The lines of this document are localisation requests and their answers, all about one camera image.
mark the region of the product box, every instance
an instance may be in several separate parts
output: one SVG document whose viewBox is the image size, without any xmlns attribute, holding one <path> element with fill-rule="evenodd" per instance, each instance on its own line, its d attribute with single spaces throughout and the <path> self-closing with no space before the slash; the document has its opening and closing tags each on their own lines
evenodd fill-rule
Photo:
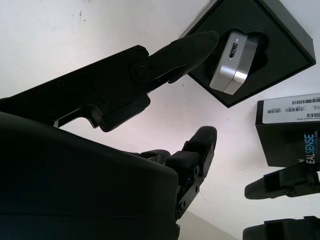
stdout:
<svg viewBox="0 0 320 240">
<path fill-rule="evenodd" d="M 255 126 L 269 166 L 320 163 L 320 94 L 259 101 Z"/>
<path fill-rule="evenodd" d="M 212 0 L 181 37 L 207 31 L 218 33 L 219 44 L 189 75 L 228 108 L 316 64 L 312 38 L 280 0 Z M 232 31 L 260 40 L 247 79 L 229 95 L 210 82 Z"/>
</svg>

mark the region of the black foam insert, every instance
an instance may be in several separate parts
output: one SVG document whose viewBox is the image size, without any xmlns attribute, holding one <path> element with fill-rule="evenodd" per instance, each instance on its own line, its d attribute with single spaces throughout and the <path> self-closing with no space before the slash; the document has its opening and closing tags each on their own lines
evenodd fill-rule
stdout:
<svg viewBox="0 0 320 240">
<path fill-rule="evenodd" d="M 311 37 L 278 0 L 271 0 L 272 4 L 275 2 L 280 4 L 277 8 L 280 11 L 277 14 L 281 13 L 282 16 L 287 17 L 285 23 L 290 23 L 291 29 L 300 30 L 299 28 L 301 28 L 300 31 L 295 31 L 300 34 L 297 38 L 309 38 L 305 42 L 309 45 L 312 44 L 312 46 L 306 50 L 305 46 L 299 44 L 293 32 L 288 32 L 284 22 L 280 21 L 275 13 L 271 12 L 264 4 L 266 1 L 219 0 L 188 33 L 216 31 L 219 34 L 220 42 L 214 53 L 192 71 L 190 76 L 227 107 L 231 107 L 316 63 L 313 57 Z M 260 41 L 247 80 L 234 95 L 229 95 L 213 90 L 209 85 L 232 30 L 258 35 Z"/>
</svg>

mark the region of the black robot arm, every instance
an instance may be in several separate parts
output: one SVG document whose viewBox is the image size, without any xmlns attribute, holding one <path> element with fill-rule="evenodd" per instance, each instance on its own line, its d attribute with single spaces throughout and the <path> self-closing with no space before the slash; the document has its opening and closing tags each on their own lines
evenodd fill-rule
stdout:
<svg viewBox="0 0 320 240">
<path fill-rule="evenodd" d="M 148 93 L 203 63 L 218 39 L 215 32 L 193 34 L 151 56 L 135 46 L 5 98 L 0 111 L 56 127 L 83 117 L 109 132 L 149 106 Z"/>
<path fill-rule="evenodd" d="M 59 127 L 76 118 L 108 132 L 142 112 L 148 93 L 199 66 L 215 32 L 148 56 L 135 46 L 0 100 L 0 239 L 177 240 L 217 141 L 202 127 L 171 155 L 128 153 Z"/>
</svg>

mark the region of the black robotic finger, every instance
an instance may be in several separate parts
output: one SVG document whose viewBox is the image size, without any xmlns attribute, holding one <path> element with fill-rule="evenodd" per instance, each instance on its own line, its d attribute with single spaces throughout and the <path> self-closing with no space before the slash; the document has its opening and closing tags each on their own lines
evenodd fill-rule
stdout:
<svg viewBox="0 0 320 240">
<path fill-rule="evenodd" d="M 165 164 L 167 161 L 167 158 L 169 158 L 171 154 L 166 150 L 152 150 L 152 151 L 142 152 L 140 156 L 158 164 Z"/>
<path fill-rule="evenodd" d="M 243 240 L 320 240 L 320 219 L 306 216 L 299 220 L 266 221 L 245 229 Z"/>
<path fill-rule="evenodd" d="M 270 173 L 246 186 L 247 199 L 290 198 L 320 193 L 317 166 L 301 162 L 291 167 Z"/>
</svg>

